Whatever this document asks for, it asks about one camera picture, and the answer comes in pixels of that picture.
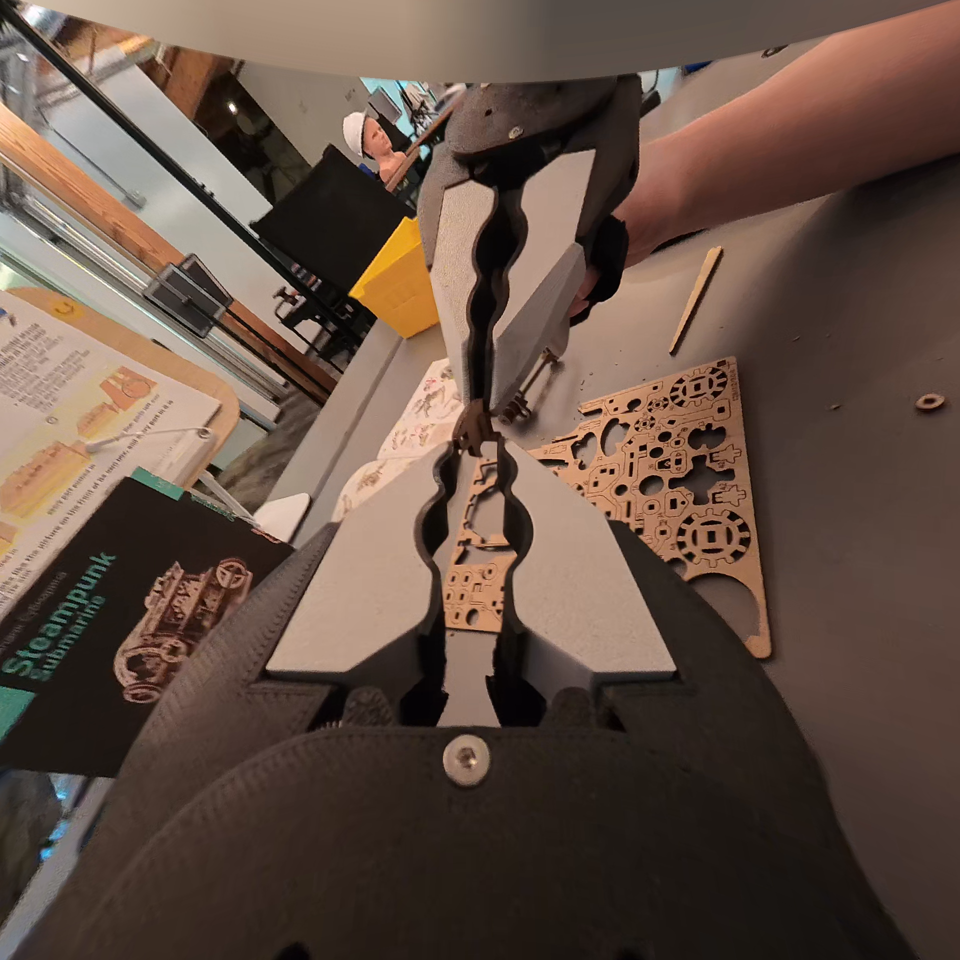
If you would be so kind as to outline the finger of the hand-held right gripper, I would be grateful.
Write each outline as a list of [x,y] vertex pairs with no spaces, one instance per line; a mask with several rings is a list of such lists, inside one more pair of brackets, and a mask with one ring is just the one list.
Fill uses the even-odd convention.
[[442,195],[431,284],[462,402],[491,409],[492,322],[497,306],[498,192],[472,179]]
[[507,270],[509,295],[491,334],[492,412],[514,399],[544,350],[567,349],[570,306],[586,276],[576,235],[594,157],[594,149],[563,153],[523,187],[526,239]]

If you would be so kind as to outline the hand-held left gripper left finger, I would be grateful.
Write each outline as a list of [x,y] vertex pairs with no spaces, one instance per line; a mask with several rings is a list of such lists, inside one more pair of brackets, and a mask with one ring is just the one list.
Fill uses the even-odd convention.
[[266,664],[270,678],[418,683],[444,632],[435,554],[449,535],[459,451],[446,442],[342,520]]

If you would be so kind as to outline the wooden model axle assembly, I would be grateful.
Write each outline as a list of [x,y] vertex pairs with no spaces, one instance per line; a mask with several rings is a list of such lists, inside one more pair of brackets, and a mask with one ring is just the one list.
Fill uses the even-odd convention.
[[502,426],[511,426],[517,421],[525,421],[532,416],[528,395],[538,378],[545,371],[552,370],[559,362],[560,357],[550,348],[545,348],[537,359],[534,368],[517,390],[513,399],[498,414],[498,423]]

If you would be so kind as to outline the small dark wooden model part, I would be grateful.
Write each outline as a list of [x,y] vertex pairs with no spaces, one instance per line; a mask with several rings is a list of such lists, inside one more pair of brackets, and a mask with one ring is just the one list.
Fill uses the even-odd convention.
[[482,398],[465,405],[453,429],[452,443],[456,450],[475,459],[483,455],[483,447],[498,441],[491,414]]

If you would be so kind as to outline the laser-cut wooden parts sheet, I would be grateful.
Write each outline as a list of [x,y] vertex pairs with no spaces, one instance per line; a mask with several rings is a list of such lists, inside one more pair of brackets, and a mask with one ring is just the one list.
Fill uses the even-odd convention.
[[757,617],[744,643],[755,658],[770,658],[737,358],[609,393],[579,411],[572,432],[530,454],[608,520],[625,523],[685,582],[738,582]]

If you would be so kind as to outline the black model kit box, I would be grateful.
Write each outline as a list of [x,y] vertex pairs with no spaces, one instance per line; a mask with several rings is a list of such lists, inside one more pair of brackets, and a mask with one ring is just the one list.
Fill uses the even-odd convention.
[[2,620],[2,769],[114,777],[211,631],[294,551],[142,468]]

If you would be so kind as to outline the yellow plastic bin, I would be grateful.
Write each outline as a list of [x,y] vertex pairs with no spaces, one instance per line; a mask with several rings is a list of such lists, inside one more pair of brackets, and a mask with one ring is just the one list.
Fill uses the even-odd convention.
[[417,219],[401,221],[349,295],[403,339],[438,325]]

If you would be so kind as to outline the printed paper sheet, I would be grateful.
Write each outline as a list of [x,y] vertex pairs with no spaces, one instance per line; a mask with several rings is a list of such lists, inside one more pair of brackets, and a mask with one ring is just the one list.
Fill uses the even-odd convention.
[[342,522],[351,511],[405,473],[417,460],[417,457],[389,457],[362,464],[344,483],[330,515],[330,522]]
[[383,440],[377,458],[418,459],[426,451],[448,443],[463,410],[450,360],[433,362]]

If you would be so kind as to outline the small white block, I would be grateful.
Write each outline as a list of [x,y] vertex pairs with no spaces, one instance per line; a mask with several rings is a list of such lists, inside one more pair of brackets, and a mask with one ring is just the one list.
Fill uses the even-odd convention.
[[311,508],[306,492],[273,499],[253,514],[253,526],[263,536],[290,545]]

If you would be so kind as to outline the white curved panel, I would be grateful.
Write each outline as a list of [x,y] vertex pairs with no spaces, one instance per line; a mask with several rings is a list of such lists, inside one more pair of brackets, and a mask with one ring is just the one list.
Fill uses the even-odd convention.
[[568,80],[724,59],[920,1],[52,1],[68,17],[255,64],[408,80]]

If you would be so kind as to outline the thin wooden stick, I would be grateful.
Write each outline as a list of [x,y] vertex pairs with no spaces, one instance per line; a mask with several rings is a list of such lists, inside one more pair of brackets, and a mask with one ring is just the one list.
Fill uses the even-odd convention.
[[687,330],[690,326],[690,322],[692,321],[694,314],[698,310],[699,305],[702,301],[702,298],[706,293],[707,288],[714,276],[716,268],[718,267],[723,256],[724,256],[723,246],[714,246],[706,253],[706,256],[702,261],[701,269],[694,282],[693,288],[690,292],[687,302],[679,317],[675,333],[669,344],[669,348],[668,348],[669,355],[674,356],[678,353],[678,350],[687,334]]

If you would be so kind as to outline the mannequin head with white helmet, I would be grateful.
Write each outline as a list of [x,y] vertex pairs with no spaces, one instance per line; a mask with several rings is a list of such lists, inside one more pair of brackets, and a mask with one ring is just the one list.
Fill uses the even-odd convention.
[[375,117],[354,111],[342,120],[342,136],[355,155],[374,162],[384,186],[402,171],[406,153],[394,147],[389,135]]

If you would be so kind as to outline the light wooden board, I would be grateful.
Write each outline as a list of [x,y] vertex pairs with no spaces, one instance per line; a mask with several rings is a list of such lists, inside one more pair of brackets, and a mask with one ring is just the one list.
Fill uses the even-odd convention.
[[140,366],[206,394],[219,403],[216,414],[207,424],[213,434],[209,449],[203,454],[195,454],[192,460],[179,461],[177,474],[171,476],[178,486],[193,487],[239,421],[239,400],[232,387],[216,374],[64,294],[39,287],[14,288],[9,294],[124,354]]

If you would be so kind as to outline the small black case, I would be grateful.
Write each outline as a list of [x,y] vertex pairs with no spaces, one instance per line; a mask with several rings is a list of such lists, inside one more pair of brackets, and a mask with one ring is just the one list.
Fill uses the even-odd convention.
[[145,301],[198,339],[221,326],[234,298],[195,253],[168,263],[147,284]]

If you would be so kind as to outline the wooden beam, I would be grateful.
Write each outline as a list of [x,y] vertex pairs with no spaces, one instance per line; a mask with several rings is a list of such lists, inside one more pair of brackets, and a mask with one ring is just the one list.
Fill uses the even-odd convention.
[[[1,106],[1,160],[149,274],[186,258],[6,105]],[[219,324],[312,401],[329,399],[336,379],[242,301],[234,299]]]

